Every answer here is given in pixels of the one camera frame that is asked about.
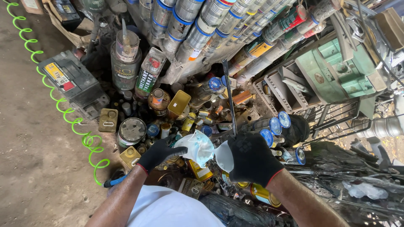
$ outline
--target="black glove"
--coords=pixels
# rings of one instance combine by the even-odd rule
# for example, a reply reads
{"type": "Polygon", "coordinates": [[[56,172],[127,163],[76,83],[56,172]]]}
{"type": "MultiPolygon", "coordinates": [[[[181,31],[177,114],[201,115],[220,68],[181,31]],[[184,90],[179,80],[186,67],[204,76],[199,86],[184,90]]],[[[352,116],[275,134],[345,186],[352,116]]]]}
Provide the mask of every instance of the black glove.
{"type": "Polygon", "coordinates": [[[272,154],[265,139],[258,133],[238,134],[228,140],[234,160],[230,172],[232,182],[253,182],[266,187],[285,168],[272,154]]]}
{"type": "Polygon", "coordinates": [[[149,175],[154,167],[162,162],[170,159],[171,156],[178,156],[188,153],[187,147],[170,148],[168,145],[175,138],[175,135],[169,135],[164,139],[157,140],[137,161],[136,165],[140,165],[149,175]]]}

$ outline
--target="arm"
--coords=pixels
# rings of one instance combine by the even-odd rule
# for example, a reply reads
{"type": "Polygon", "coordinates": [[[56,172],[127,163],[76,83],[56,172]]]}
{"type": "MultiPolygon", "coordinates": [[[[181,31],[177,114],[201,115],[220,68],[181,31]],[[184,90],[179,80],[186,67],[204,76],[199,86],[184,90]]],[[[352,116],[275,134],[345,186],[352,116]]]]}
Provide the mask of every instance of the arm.
{"type": "Polygon", "coordinates": [[[285,169],[273,177],[266,189],[288,209],[300,227],[349,226],[329,205],[285,169]]]}
{"type": "Polygon", "coordinates": [[[116,187],[87,222],[86,227],[124,227],[149,172],[171,156],[188,152],[186,147],[169,148],[175,135],[160,139],[148,149],[128,176],[116,187]]]}
{"type": "Polygon", "coordinates": [[[272,192],[301,227],[341,227],[348,224],[321,198],[298,182],[272,155],[260,134],[239,134],[228,144],[234,160],[233,182],[254,182],[272,192]]]}

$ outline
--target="crumpled plastic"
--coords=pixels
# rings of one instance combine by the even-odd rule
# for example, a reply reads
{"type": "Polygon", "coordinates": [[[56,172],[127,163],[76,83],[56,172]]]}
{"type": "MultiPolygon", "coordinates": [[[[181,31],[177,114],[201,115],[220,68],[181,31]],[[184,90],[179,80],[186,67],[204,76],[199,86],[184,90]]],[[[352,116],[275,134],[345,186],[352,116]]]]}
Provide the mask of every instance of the crumpled plastic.
{"type": "Polygon", "coordinates": [[[187,147],[188,153],[182,156],[192,159],[201,168],[205,168],[206,162],[213,159],[213,150],[215,149],[212,141],[199,130],[195,130],[194,134],[179,139],[174,147],[187,147]]]}
{"type": "Polygon", "coordinates": [[[344,187],[348,190],[348,193],[352,197],[362,198],[365,195],[373,200],[387,199],[389,194],[382,188],[377,188],[371,184],[361,183],[359,185],[352,185],[347,181],[342,181],[344,187]]]}

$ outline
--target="coiled hose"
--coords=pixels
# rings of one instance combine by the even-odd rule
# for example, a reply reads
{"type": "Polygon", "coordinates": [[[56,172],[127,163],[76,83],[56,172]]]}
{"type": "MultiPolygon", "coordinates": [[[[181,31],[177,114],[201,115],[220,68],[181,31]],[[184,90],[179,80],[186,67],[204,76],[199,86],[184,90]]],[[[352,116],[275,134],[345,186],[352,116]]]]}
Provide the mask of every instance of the coiled hose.
{"type": "MultiPolygon", "coordinates": [[[[43,52],[42,50],[33,51],[33,50],[31,50],[31,49],[29,49],[29,48],[27,47],[27,45],[28,45],[29,43],[35,43],[35,42],[38,42],[38,40],[36,40],[36,39],[27,40],[27,39],[25,39],[24,36],[23,36],[23,32],[32,32],[32,29],[30,29],[30,28],[20,28],[20,27],[18,27],[18,26],[16,25],[16,21],[17,21],[17,20],[22,20],[22,21],[24,21],[24,20],[26,20],[27,18],[21,17],[21,16],[15,16],[15,15],[13,15],[13,14],[10,12],[10,6],[19,6],[18,3],[16,3],[16,2],[11,2],[11,3],[9,3],[9,2],[7,2],[6,0],[3,0],[3,2],[7,3],[7,12],[13,17],[13,25],[14,25],[18,30],[20,30],[19,36],[20,36],[20,38],[21,38],[22,40],[25,41],[25,43],[24,43],[25,48],[26,48],[29,52],[32,53],[32,54],[31,54],[31,60],[32,60],[33,62],[35,62],[36,64],[38,64],[39,62],[37,62],[37,61],[34,59],[34,55],[35,55],[35,54],[43,54],[44,52],[43,52]]],[[[67,110],[65,110],[65,111],[61,110],[61,109],[59,108],[59,103],[60,103],[60,102],[66,102],[67,100],[66,100],[65,98],[55,99],[55,98],[52,96],[52,92],[53,92],[53,90],[55,89],[55,87],[49,86],[49,85],[47,85],[47,84],[45,83],[46,75],[43,74],[43,73],[41,73],[41,72],[39,71],[38,66],[36,67],[36,71],[37,71],[39,74],[41,74],[41,75],[43,76],[43,77],[42,77],[42,83],[43,83],[45,86],[51,88],[49,95],[50,95],[50,97],[51,97],[53,100],[56,101],[56,109],[59,110],[61,113],[63,113],[63,119],[65,119],[66,122],[72,124],[72,131],[73,131],[74,133],[83,136],[83,137],[81,138],[81,142],[82,142],[83,146],[87,147],[87,148],[90,150],[90,154],[88,155],[88,162],[90,163],[90,165],[91,165],[92,167],[94,167],[94,180],[95,180],[95,182],[96,182],[98,185],[102,185],[102,183],[97,180],[97,176],[96,176],[95,173],[96,173],[97,169],[107,167],[107,166],[109,165],[109,159],[102,159],[102,160],[99,161],[96,165],[94,165],[94,164],[91,162],[91,155],[92,155],[93,153],[100,153],[100,152],[102,152],[102,151],[104,150],[104,148],[101,146],[101,144],[102,144],[102,138],[101,138],[101,136],[99,136],[99,135],[91,136],[91,135],[90,135],[90,134],[91,134],[91,131],[88,132],[88,133],[76,132],[76,130],[74,130],[74,125],[75,125],[75,124],[78,124],[78,123],[80,123],[80,122],[82,122],[82,121],[83,121],[83,118],[76,118],[74,121],[69,121],[69,120],[66,118],[66,114],[73,113],[73,112],[74,112],[74,109],[69,108],[69,109],[67,109],[67,110]],[[96,138],[99,139],[99,142],[97,143],[97,145],[93,146],[93,144],[94,144],[96,138]]]]}

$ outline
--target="forearm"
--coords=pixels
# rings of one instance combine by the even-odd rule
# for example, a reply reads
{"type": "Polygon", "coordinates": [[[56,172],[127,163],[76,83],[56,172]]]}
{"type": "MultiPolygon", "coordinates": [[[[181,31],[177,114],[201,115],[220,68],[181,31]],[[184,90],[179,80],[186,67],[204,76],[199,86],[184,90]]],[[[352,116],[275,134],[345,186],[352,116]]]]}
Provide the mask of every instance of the forearm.
{"type": "Polygon", "coordinates": [[[348,224],[320,197],[282,170],[266,187],[281,201],[300,227],[347,227],[348,224]]]}
{"type": "Polygon", "coordinates": [[[90,218],[86,227],[124,227],[147,175],[136,165],[90,218]]]}

